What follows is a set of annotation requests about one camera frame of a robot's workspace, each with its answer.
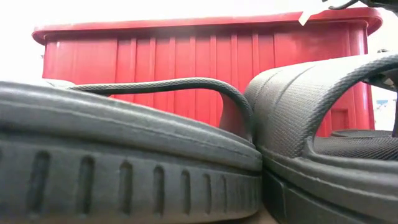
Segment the red storage box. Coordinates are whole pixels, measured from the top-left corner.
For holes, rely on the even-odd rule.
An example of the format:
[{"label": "red storage box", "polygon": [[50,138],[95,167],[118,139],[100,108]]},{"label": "red storage box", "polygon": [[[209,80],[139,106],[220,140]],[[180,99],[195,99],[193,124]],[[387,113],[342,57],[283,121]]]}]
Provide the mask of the red storage box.
[{"label": "red storage box", "polygon": [[[211,77],[244,91],[258,73],[284,65],[366,54],[382,20],[375,9],[326,11],[302,27],[300,13],[166,21],[99,22],[36,28],[44,78],[84,83]],[[115,96],[217,125],[222,103],[210,90]],[[374,128],[370,87],[350,89],[318,132]]]}]

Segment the red plastic container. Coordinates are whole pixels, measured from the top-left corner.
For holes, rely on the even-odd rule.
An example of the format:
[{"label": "red plastic container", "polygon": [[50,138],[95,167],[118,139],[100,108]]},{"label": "red plastic container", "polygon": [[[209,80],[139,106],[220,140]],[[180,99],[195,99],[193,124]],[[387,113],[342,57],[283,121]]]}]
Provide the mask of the red plastic container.
[{"label": "red plastic container", "polygon": [[[45,45],[44,78],[83,83],[148,82],[211,77],[240,91],[261,71],[300,62],[367,53],[367,36],[382,20],[375,9],[326,11],[302,27],[300,13],[70,24],[38,27]],[[212,125],[221,98],[210,90],[124,95],[115,98],[177,113]],[[350,89],[318,132],[374,128],[370,87]]]}]

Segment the red lid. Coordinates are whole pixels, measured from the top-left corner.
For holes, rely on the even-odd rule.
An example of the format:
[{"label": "red lid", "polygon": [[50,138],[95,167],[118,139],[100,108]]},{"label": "red lid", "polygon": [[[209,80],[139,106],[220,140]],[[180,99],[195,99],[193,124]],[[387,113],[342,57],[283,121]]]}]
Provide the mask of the red lid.
[{"label": "red lid", "polygon": [[[106,32],[122,31],[138,28],[156,28],[156,27],[184,27],[184,26],[217,26],[233,24],[259,24],[259,25],[277,25],[278,23],[297,23],[301,12],[291,12],[269,16],[251,16],[251,17],[208,17],[196,19],[169,19],[156,21],[124,21],[124,22],[90,22],[81,24],[63,24],[36,27],[32,36],[36,42],[45,44],[46,36],[56,35],[68,36],[72,33],[86,32]],[[368,25],[368,34],[372,34],[382,25],[382,19],[379,11],[369,7],[351,8],[340,11],[325,11],[313,15],[308,22],[335,22],[335,21],[358,21],[365,22]]]}]

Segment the ribbed plastic surface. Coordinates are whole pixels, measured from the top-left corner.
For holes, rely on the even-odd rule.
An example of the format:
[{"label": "ribbed plastic surface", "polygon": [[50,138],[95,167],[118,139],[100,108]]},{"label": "ribbed plastic surface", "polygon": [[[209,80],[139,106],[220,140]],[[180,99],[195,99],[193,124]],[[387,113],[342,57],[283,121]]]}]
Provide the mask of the ribbed plastic surface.
[{"label": "ribbed plastic surface", "polygon": [[[45,78],[76,84],[210,77],[244,91],[261,71],[300,62],[365,54],[381,19],[375,9],[263,17],[136,21],[40,27]],[[116,96],[218,125],[221,98],[210,90]],[[326,115],[318,132],[374,126],[370,88],[358,84]]]}]

